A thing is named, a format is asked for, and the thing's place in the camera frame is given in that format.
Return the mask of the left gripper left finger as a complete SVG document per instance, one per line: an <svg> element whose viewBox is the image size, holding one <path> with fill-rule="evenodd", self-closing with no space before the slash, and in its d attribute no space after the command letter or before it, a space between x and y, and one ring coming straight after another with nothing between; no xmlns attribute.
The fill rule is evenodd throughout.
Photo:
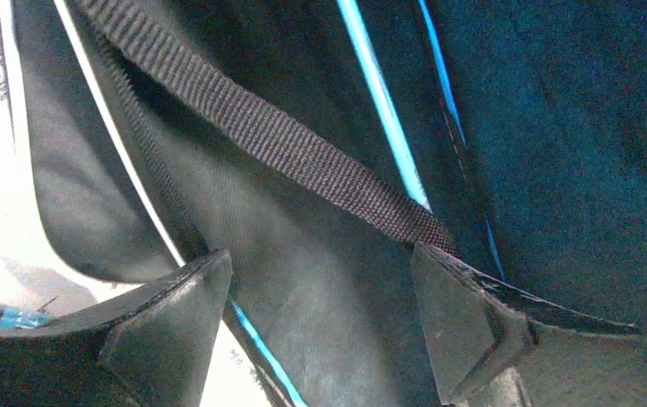
<svg viewBox="0 0 647 407"><path fill-rule="evenodd" d="M35 329L0 330L0 406L197 406L231 281L220 250Z"/></svg>

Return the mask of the blue racket bag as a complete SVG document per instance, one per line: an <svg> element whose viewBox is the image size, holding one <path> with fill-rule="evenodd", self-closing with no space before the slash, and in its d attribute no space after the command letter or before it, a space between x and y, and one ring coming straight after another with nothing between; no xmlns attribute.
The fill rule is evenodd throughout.
<svg viewBox="0 0 647 407"><path fill-rule="evenodd" d="M46 239L147 282L231 254L277 404L440 402L419 243L647 330L647 1L359 1L431 205L334 1L13 1Z"/></svg>

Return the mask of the blue racket white grip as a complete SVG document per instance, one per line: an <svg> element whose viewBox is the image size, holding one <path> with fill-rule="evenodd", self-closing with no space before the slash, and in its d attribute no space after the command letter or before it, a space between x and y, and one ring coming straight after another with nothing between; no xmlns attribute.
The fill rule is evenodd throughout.
<svg viewBox="0 0 647 407"><path fill-rule="evenodd" d="M337 6L365 77L404 188L414 201L427 211L431 211L425 187L418 174L416 162L388 90L359 5L355 0L337 0Z"/></svg>

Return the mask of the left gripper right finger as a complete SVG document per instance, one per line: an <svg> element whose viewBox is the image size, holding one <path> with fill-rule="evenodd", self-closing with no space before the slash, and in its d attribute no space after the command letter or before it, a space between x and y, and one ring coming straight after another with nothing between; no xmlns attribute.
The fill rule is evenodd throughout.
<svg viewBox="0 0 647 407"><path fill-rule="evenodd" d="M647 406L647 330L567 309L432 245L411 260L440 402Z"/></svg>

